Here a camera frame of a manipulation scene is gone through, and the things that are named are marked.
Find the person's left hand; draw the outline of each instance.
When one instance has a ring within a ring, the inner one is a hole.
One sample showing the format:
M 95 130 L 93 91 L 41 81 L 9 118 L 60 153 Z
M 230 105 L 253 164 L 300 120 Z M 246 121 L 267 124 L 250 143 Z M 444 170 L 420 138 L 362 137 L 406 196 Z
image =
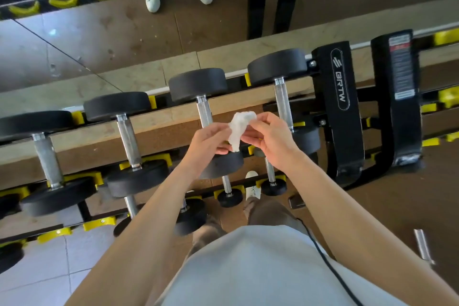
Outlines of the person's left hand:
M 232 151 L 231 145 L 225 142 L 230 135 L 229 125 L 221 122 L 211 123 L 196 131 L 181 166 L 191 170 L 193 176 L 198 178 L 215 154 L 225 155 Z

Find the t-shirt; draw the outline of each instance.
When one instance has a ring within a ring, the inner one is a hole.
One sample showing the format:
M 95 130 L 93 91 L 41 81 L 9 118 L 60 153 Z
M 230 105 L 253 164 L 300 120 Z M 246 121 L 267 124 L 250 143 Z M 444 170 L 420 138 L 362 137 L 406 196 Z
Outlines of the t-shirt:
M 367 305 L 405 305 L 327 256 Z M 155 305 L 355 305 L 309 236 L 281 226 L 243 226 L 194 253 Z

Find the white pipe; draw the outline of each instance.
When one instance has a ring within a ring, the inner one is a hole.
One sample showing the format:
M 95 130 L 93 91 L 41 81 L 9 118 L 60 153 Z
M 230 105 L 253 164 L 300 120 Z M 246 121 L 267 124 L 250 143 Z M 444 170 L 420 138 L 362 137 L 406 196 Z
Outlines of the white pipe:
M 426 29 L 421 29 L 421 30 L 415 30 L 415 31 L 413 31 L 413 36 L 414 37 L 419 37 L 419 36 L 434 34 L 434 33 L 437 33 L 439 31 L 454 29 L 454 28 L 458 28 L 458 27 L 459 27 L 459 22 L 453 22 L 453 23 L 448 23 L 446 25 L 439 25 L 437 27 L 431 27 L 431 28 L 426 28 Z M 369 46 L 370 46 L 370 42 L 360 42 L 359 44 L 351 45 L 351 50 L 357 50 L 359 48 L 366 48 L 366 47 L 369 47 Z M 310 60 L 310 59 L 312 59 L 312 55 L 311 54 L 307 54 L 306 56 L 304 56 L 304 58 L 306 60 Z M 231 71 L 229 73 L 225 73 L 225 77 L 227 79 L 231 79 L 231 78 L 243 76 L 245 73 L 247 73 L 247 68 L 240 69 L 238 71 Z M 149 96 L 156 96 L 156 95 L 163 94 L 163 93 L 168 93 L 168 92 L 169 92 L 169 86 L 155 88 L 153 90 L 146 91 L 146 93 Z M 63 108 L 62 110 L 68 110 L 68 111 L 74 112 L 74 111 L 83 111 L 84 109 L 83 109 L 82 105 L 78 105 L 78 106 Z

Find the brtw logo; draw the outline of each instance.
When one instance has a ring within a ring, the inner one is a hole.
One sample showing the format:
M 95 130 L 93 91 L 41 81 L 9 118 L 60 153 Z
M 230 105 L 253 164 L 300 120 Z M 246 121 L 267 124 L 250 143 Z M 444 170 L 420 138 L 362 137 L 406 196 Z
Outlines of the brtw logo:
M 347 91 L 346 71 L 344 69 L 343 53 L 340 49 L 335 48 L 330 53 L 331 67 L 336 89 L 336 98 L 338 107 L 341 110 L 349 109 L 349 92 Z

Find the crumpled paper tissue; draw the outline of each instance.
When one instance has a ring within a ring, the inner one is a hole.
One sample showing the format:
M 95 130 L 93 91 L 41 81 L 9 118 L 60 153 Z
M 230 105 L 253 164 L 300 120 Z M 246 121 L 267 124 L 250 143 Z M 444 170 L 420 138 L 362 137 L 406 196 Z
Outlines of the crumpled paper tissue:
M 233 152 L 239 151 L 240 137 L 245 132 L 249 121 L 256 118 L 257 115 L 254 111 L 243 111 L 242 113 L 234 114 L 233 119 L 229 123 L 232 132 L 228 138 L 228 142 L 233 147 Z

